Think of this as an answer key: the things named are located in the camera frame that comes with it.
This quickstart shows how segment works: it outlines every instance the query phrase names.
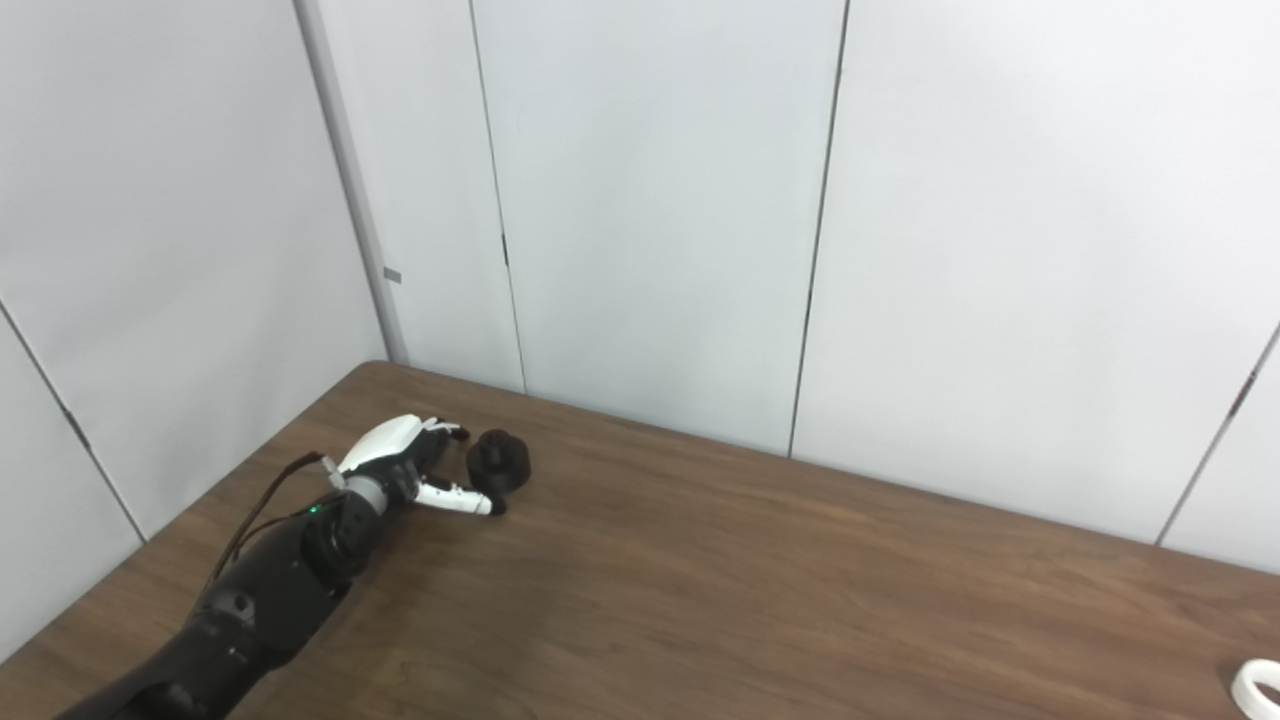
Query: black wire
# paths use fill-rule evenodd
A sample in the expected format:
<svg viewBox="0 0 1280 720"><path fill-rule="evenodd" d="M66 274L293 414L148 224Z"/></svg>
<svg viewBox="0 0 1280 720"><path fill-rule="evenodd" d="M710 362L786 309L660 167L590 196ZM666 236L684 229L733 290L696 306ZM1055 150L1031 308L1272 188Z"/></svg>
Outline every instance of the black wire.
<svg viewBox="0 0 1280 720"><path fill-rule="evenodd" d="M273 525L283 523L283 521L288 520L289 518L297 518L298 515L306 515L307 512L315 512L320 507L329 507L330 505L338 505L343 500L347 500L347 496L339 495L338 497L335 497L333 500L329 500L329 501L314 502L314 503L303 507L302 510L298 510L297 512L289 512L288 515L280 515L279 518L271 518L270 520L262 521L260 525L257 525L252 530L244 533L244 537L241 538L239 544L237 544L236 550L232 551L232 562L239 560L241 551L244 550L244 546L248 544L248 541L253 536L256 536L257 533L260 533L260 532L262 532L262 530L265 530L265 529L268 529L268 528L270 528Z"/></svg>
<svg viewBox="0 0 1280 720"><path fill-rule="evenodd" d="M275 495L275 491L280 487L280 483L283 483L289 475L297 473L302 468L306 468L312 462L319 462L321 457L324 457L324 455L312 451L303 455L302 457L298 457L293 462L289 462L288 465L284 466L284 470L280 470L280 474L276 475L276 478L271 480L271 484L266 487L266 489L262 492L262 497L260 497L257 500L257 503L253 505L253 509L248 511L248 515L244 518L244 521L241 523L241 527L236 529L236 534L233 534L232 539L227 542L227 547L223 548L221 556L214 565L214 571L210 573L209 579L205 580L205 589L209 589L209 585L214 584L214 580L216 580L218 577L223 574L223 570L227 568L227 561L230 560L232 552L234 552L236 548L238 548L244 542L244 533L248 530L248 527L253 524L253 520L257 518L257 515L262 511L264 507L266 507L266 503L271 500L271 496Z"/></svg>

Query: robotic arm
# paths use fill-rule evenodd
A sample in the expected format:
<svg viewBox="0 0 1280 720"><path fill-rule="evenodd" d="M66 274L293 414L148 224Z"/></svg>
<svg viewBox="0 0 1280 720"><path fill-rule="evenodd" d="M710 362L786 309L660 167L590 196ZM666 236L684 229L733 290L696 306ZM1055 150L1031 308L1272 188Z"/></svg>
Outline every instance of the robotic arm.
<svg viewBox="0 0 1280 720"><path fill-rule="evenodd" d="M467 454L477 489L430 474L449 439L467 437L461 425L402 415L366 433L340 464L324 457L333 492L271 521L243 557L211 579L173 639L55 720L225 717L268 671L306 646L365 570L383 527L404 507L506 511L502 493L524 484L530 466L525 445L502 430L485 433ZM243 539L228 552L238 552Z"/></svg>

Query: white tape roll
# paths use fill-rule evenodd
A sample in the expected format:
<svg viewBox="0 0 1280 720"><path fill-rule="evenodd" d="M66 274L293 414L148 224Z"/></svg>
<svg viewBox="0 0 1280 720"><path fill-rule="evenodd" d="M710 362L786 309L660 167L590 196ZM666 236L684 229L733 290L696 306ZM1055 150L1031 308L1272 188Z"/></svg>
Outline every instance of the white tape roll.
<svg viewBox="0 0 1280 720"><path fill-rule="evenodd" d="M1280 691L1280 662L1251 660L1240 666L1231 683L1231 697L1249 720L1280 720L1280 705L1262 694L1258 685Z"/></svg>

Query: white partition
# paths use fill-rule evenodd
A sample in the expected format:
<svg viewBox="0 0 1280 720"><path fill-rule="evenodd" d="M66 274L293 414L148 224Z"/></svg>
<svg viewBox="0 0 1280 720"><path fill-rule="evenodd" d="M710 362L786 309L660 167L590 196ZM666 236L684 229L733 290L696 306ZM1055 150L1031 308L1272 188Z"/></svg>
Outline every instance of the white partition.
<svg viewBox="0 0 1280 720"><path fill-rule="evenodd" d="M476 0L529 392L785 452L840 0Z"/></svg>
<svg viewBox="0 0 1280 720"><path fill-rule="evenodd" d="M1165 547L1280 573L1280 357L1267 365L1187 497Z"/></svg>
<svg viewBox="0 0 1280 720"><path fill-rule="evenodd" d="M320 0L407 361L522 389L467 0Z"/></svg>
<svg viewBox="0 0 1280 720"><path fill-rule="evenodd" d="M0 315L0 661L140 544Z"/></svg>
<svg viewBox="0 0 1280 720"><path fill-rule="evenodd" d="M0 296L155 533L383 356L293 6L22 4L0 96Z"/></svg>
<svg viewBox="0 0 1280 720"><path fill-rule="evenodd" d="M1280 310L1276 37L855 0L795 456L1153 541Z"/></svg>

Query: black knob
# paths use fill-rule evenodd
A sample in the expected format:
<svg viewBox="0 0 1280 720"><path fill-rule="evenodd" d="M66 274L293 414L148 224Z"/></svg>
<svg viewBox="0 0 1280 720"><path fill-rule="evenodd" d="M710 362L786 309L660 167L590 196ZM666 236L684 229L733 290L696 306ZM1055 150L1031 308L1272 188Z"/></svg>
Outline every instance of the black knob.
<svg viewBox="0 0 1280 720"><path fill-rule="evenodd" d="M489 497L520 489L530 473L529 447L506 430L489 430L467 450L471 487Z"/></svg>

